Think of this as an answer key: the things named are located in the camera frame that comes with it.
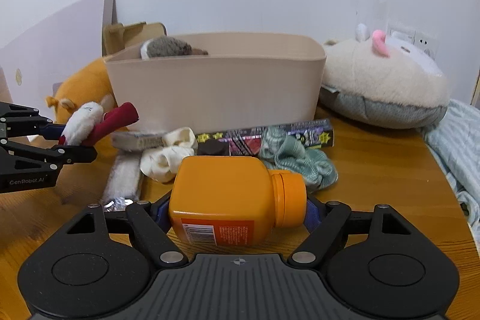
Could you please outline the clear plastic packet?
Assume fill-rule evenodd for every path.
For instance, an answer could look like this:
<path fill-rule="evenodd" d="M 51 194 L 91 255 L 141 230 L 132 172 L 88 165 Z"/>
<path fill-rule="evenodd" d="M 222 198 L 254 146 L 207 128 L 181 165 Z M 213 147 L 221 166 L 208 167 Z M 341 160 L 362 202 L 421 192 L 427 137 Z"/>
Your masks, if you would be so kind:
<path fill-rule="evenodd" d="M 104 211 L 124 211 L 140 200 L 144 177 L 140 170 L 141 157 L 141 153 L 124 151 L 116 155 L 100 202 Z"/>

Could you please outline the white red small plush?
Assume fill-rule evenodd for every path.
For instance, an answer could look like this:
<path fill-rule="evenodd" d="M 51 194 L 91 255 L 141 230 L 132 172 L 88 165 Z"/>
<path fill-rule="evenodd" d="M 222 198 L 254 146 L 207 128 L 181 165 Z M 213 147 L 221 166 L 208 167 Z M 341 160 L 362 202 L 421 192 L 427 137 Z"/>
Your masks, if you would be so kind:
<path fill-rule="evenodd" d="M 138 121 L 134 105 L 126 102 L 106 113 L 96 102 L 83 104 L 67 121 L 59 138 L 61 145 L 93 146 L 112 132 Z"/>

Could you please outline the orange plastic bottle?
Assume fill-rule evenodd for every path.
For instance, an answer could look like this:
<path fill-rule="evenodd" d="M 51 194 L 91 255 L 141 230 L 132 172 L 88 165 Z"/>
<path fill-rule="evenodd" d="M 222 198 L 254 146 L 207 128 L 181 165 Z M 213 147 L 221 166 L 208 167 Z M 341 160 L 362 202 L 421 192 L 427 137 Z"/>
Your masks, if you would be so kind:
<path fill-rule="evenodd" d="M 303 177 L 256 157 L 193 156 L 179 167 L 168 205 L 189 244 L 252 246 L 274 228 L 298 227 L 307 212 Z"/>

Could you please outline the green plaid scrunchie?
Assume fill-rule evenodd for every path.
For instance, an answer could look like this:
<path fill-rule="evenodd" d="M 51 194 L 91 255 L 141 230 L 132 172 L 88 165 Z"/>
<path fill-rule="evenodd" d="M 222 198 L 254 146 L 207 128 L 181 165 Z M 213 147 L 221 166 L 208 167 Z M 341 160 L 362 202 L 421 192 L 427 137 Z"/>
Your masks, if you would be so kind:
<path fill-rule="evenodd" d="M 324 152 L 306 149 L 299 140 L 278 127 L 268 127 L 264 131 L 258 158 L 268 169 L 300 174 L 310 193 L 338 181 L 335 165 Z"/>

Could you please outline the lilac headboard panel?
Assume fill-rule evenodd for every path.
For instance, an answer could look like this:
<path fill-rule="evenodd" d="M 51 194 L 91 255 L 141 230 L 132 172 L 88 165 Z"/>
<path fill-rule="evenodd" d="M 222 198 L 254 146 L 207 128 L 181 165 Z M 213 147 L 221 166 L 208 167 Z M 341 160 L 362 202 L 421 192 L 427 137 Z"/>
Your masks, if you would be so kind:
<path fill-rule="evenodd" d="M 114 0 L 80 0 L 35 24 L 1 48 L 1 100 L 53 118 L 45 97 L 103 52 L 103 27 Z"/>

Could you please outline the cream white scrunchie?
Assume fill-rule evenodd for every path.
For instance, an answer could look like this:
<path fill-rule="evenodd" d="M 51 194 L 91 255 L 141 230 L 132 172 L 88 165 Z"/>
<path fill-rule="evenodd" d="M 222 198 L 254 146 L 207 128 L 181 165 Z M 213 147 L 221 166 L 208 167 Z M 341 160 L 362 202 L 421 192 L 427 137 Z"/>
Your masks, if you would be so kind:
<path fill-rule="evenodd" d="M 162 136 L 163 146 L 145 150 L 140 161 L 140 171 L 160 183 L 176 177 L 182 160 L 194 156 L 198 142 L 189 127 L 181 127 Z"/>

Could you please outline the orange hamster plush toy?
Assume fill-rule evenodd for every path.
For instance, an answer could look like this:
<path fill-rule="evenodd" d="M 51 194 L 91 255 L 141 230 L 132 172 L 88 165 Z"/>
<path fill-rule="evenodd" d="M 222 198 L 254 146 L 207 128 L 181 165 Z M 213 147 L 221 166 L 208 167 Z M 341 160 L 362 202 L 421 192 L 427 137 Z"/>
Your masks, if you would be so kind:
<path fill-rule="evenodd" d="M 55 95 L 46 97 L 46 105 L 55 112 L 55 122 L 66 124 L 83 104 L 94 101 L 108 112 L 116 107 L 105 58 L 98 58 L 69 76 Z"/>

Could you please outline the wooden stand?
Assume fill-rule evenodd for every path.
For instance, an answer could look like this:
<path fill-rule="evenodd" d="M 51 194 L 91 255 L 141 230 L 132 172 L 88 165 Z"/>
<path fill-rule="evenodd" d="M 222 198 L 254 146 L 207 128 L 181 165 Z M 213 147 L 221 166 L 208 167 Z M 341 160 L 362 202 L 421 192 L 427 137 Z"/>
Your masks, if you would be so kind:
<path fill-rule="evenodd" d="M 109 24 L 103 27 L 103 54 L 116 54 L 129 46 L 166 34 L 167 29 L 162 23 Z"/>

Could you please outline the white cream round plush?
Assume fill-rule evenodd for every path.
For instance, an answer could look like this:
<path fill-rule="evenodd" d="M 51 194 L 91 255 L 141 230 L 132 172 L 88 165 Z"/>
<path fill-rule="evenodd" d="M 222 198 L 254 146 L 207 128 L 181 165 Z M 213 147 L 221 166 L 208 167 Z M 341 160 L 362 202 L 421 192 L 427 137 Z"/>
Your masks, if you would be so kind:
<path fill-rule="evenodd" d="M 327 40 L 320 103 L 349 119 L 410 129 L 438 123 L 450 100 L 448 79 L 416 46 L 363 23 L 355 36 Z"/>

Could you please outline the striped light blue bedding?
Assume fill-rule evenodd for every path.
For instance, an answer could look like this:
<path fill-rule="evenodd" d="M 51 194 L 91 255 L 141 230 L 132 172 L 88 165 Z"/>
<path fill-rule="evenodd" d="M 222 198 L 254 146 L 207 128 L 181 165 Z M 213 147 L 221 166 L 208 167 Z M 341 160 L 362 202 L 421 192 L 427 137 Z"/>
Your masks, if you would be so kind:
<path fill-rule="evenodd" d="M 419 132 L 479 242 L 479 109 L 452 99 L 443 119 Z"/>

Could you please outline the beige plastic storage bin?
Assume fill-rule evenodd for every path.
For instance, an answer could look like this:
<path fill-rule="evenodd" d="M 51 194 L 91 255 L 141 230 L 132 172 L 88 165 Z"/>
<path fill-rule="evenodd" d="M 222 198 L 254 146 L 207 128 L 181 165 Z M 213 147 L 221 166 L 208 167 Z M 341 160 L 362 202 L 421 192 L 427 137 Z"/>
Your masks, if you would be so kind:
<path fill-rule="evenodd" d="M 313 119 L 326 52 L 312 38 L 214 32 L 181 39 L 205 53 L 142 59 L 136 45 L 106 60 L 116 102 L 137 109 L 131 129 L 200 133 Z"/>

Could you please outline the grey hedgehog plush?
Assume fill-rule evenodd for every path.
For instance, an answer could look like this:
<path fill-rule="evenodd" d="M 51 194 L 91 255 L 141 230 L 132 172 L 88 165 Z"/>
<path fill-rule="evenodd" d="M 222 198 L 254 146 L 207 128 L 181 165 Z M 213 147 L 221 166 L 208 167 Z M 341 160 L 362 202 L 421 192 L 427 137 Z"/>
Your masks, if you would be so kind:
<path fill-rule="evenodd" d="M 193 54 L 192 47 L 183 40 L 161 36 L 147 40 L 140 49 L 141 59 L 187 56 Z"/>

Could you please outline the wooden curved frame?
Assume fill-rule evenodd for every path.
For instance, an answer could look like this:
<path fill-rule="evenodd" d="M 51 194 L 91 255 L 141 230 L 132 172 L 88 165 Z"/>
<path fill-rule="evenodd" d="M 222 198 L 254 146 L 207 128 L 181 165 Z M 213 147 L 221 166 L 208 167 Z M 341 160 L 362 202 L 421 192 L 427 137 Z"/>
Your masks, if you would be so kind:
<path fill-rule="evenodd" d="M 478 104 L 479 95 L 480 95 L 480 72 L 478 74 L 476 84 L 475 84 L 475 87 L 474 87 L 474 90 L 473 90 L 473 96 L 472 96 L 472 99 L 471 99 L 471 102 L 470 102 L 471 106 L 476 106 Z"/>

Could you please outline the white wall socket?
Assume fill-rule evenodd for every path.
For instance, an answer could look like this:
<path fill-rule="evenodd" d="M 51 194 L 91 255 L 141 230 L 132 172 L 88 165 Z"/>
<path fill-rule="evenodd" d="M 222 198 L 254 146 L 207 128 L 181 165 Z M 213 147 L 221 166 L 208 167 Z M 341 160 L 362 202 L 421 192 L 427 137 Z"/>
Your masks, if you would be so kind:
<path fill-rule="evenodd" d="M 414 28 L 408 28 L 399 23 L 388 23 L 386 29 L 388 36 L 404 40 L 416 46 L 416 48 L 432 59 L 436 59 L 439 48 L 439 41 L 436 37 Z"/>

